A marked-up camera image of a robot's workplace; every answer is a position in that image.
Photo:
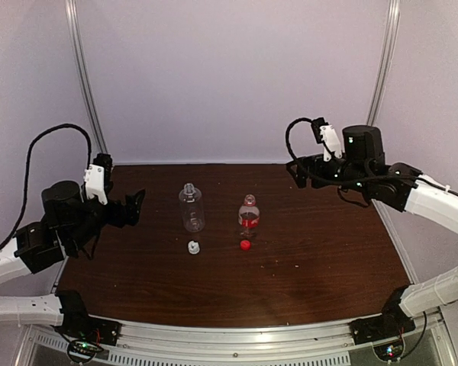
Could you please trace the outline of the clear plastic bottle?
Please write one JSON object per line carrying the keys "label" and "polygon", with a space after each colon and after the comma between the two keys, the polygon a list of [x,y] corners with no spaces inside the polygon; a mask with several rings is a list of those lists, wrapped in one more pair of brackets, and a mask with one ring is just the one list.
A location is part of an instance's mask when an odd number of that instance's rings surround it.
{"label": "clear plastic bottle", "polygon": [[205,227],[202,192],[193,183],[184,184],[179,192],[179,204],[185,229],[197,233]]}

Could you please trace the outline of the red label soda bottle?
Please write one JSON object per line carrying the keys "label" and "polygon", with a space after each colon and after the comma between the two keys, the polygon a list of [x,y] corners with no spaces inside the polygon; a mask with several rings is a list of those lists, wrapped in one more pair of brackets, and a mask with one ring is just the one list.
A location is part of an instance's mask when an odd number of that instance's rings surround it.
{"label": "red label soda bottle", "polygon": [[238,211],[241,236],[247,239],[254,237],[259,222],[260,209],[256,205],[256,198],[253,194],[247,194]]}

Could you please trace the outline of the white bottle cap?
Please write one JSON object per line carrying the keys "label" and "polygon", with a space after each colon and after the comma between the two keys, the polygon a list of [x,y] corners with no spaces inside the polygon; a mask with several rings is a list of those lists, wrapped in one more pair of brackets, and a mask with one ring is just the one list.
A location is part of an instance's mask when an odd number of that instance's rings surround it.
{"label": "white bottle cap", "polygon": [[190,255],[197,255],[200,253],[200,244],[195,240],[191,240],[187,244],[187,249]]}

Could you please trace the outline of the red soda bottle cap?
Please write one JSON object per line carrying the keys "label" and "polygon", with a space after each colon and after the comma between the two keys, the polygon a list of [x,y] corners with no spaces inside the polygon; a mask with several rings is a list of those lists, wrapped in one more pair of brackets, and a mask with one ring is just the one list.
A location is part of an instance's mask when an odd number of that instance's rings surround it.
{"label": "red soda bottle cap", "polygon": [[240,241],[240,248],[244,251],[248,251],[251,248],[251,242],[247,239]]}

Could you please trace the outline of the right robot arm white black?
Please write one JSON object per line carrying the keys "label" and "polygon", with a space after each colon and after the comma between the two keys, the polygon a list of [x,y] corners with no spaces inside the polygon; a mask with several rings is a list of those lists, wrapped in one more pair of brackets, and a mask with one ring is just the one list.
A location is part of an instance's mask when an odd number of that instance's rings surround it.
{"label": "right robot arm white black", "polygon": [[[308,123],[321,154],[298,157],[290,142],[292,129]],[[405,164],[388,165],[377,127],[354,125],[343,129],[339,137],[324,118],[300,117],[285,130],[285,144],[291,156],[287,172],[300,188],[334,186],[340,197],[355,191],[368,207],[371,201],[382,202],[399,211],[428,219],[458,235],[458,193],[441,185],[420,169]],[[419,284],[396,289],[376,320],[381,336],[393,336],[412,318],[431,308],[458,301],[458,266]]]}

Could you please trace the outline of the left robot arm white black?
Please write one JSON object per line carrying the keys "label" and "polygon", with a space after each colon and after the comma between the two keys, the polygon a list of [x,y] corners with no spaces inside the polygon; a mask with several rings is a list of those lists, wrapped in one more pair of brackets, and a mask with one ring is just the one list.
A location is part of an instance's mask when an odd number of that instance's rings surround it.
{"label": "left robot arm white black", "polygon": [[[41,193],[44,216],[12,233],[0,245],[0,284],[25,275],[39,273],[66,257],[84,254],[93,259],[105,226],[135,226],[146,191],[128,194],[124,201],[84,199],[74,181],[61,181]],[[0,324],[44,324],[79,339],[95,330],[81,296],[76,291],[58,291],[42,297],[0,298]]]}

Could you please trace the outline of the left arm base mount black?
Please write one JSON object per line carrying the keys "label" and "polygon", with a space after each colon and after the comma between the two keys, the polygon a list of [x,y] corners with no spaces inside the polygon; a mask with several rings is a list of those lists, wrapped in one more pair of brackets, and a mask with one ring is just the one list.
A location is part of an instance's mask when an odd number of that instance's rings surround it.
{"label": "left arm base mount black", "polygon": [[116,346],[121,324],[117,321],[89,315],[65,315],[63,323],[53,328],[59,334],[71,339],[87,340],[98,345]]}

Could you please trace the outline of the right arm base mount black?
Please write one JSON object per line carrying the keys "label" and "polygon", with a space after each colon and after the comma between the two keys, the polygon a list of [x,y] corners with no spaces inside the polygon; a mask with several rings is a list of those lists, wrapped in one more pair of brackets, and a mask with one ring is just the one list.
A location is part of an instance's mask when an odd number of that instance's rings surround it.
{"label": "right arm base mount black", "polygon": [[396,318],[391,314],[355,319],[349,327],[355,345],[399,337],[403,332],[416,329],[413,319]]}

